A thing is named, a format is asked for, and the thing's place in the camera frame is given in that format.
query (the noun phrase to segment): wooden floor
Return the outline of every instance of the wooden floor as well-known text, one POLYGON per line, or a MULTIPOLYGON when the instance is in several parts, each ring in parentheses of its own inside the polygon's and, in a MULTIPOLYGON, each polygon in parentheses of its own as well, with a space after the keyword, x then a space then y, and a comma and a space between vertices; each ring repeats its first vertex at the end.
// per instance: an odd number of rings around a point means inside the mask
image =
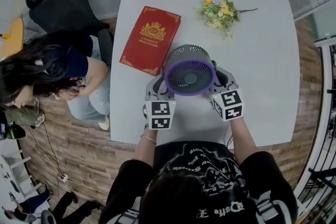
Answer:
MULTIPOLYGON (((291 186, 297 182, 310 152, 318 124, 322 84, 320 55, 313 44, 309 22, 301 20, 296 23, 296 28, 301 76, 293 138, 290 143, 260 148, 274 155, 285 179, 291 186)), ((40 182, 50 183, 55 193, 50 200, 51 209, 67 190, 77 193, 79 204, 87 199, 97 199, 105 203, 104 199, 118 173, 119 166, 132 157, 135 146, 112 142, 109 131, 99 130, 97 124, 88 124, 74 119, 65 101, 56 101, 54 98, 41 99, 41 109, 46 115, 45 126, 61 172, 78 184, 96 189, 88 189, 74 183, 65 186, 58 182, 55 168, 36 145, 32 130, 26 129, 27 136, 20 141, 23 153, 33 158, 28 162, 32 176, 40 182)), ((53 155, 43 125, 36 129, 36 138, 40 147, 46 153, 53 155)), ((71 205, 67 214, 77 207, 71 205)), ((86 219, 83 223, 97 223, 98 217, 98 212, 94 212, 89 220, 86 219)))

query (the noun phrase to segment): light blue jeans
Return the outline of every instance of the light blue jeans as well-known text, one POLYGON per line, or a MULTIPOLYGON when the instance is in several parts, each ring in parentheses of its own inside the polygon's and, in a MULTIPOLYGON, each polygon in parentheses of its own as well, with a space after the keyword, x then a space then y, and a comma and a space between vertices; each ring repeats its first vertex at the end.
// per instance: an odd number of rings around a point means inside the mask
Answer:
MULTIPOLYGON (((101 60, 98 38, 93 37, 91 57, 101 60)), ((105 122, 105 115, 110 114, 110 79, 111 69, 102 84, 89 97, 76 97, 68 102, 72 116, 82 121, 105 122)))

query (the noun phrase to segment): red book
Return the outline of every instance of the red book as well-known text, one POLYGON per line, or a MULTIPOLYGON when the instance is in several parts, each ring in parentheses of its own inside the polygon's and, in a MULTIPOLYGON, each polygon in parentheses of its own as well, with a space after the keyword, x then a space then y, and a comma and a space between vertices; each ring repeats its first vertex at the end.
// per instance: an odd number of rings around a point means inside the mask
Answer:
POLYGON ((180 23, 180 15, 145 6, 133 27, 120 62, 157 76, 180 23))

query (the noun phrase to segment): white marker cube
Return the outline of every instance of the white marker cube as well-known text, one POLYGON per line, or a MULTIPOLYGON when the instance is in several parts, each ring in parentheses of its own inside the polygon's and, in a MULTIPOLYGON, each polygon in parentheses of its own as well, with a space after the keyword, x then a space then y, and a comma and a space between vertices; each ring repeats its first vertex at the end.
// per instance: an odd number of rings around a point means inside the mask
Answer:
POLYGON ((150 130, 164 130, 172 127, 176 101, 145 101, 150 130))
POLYGON ((241 89, 212 95, 213 108, 223 121, 240 118, 244 115, 244 99, 241 89))

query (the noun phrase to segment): purple ring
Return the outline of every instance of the purple ring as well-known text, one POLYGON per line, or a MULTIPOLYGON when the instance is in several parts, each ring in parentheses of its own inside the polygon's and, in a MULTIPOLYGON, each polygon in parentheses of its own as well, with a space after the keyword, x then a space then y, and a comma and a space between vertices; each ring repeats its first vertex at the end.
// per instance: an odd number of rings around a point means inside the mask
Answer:
POLYGON ((216 70, 215 68, 213 67, 213 65, 210 65, 207 61, 204 61, 204 60, 200 60, 200 59, 186 59, 186 60, 182 60, 182 61, 179 61, 179 62, 176 62, 175 64, 173 64, 171 67, 169 67, 169 69, 167 69, 167 71, 165 71, 164 73, 164 81, 166 82, 166 86, 167 88, 173 92, 173 93, 176 93, 178 95, 181 95, 181 96, 193 96, 193 95, 198 95, 198 94, 201 94, 203 92, 206 92, 208 89, 210 89, 212 87, 212 85, 215 83, 215 79, 216 79, 216 70), (176 66, 182 64, 182 63, 185 63, 185 62, 191 62, 191 61, 195 61, 195 62, 201 62, 201 63, 204 63, 205 65, 207 65, 208 67, 210 67, 211 71, 212 71, 212 80, 209 84, 209 86, 207 86, 204 90, 202 91, 199 91, 199 92, 195 92, 195 93, 179 93, 179 92, 176 92, 175 90, 172 89, 172 87, 169 85, 169 83, 167 83, 169 81, 168 79, 168 75, 170 74, 170 72, 173 70, 173 68, 175 68, 176 66))

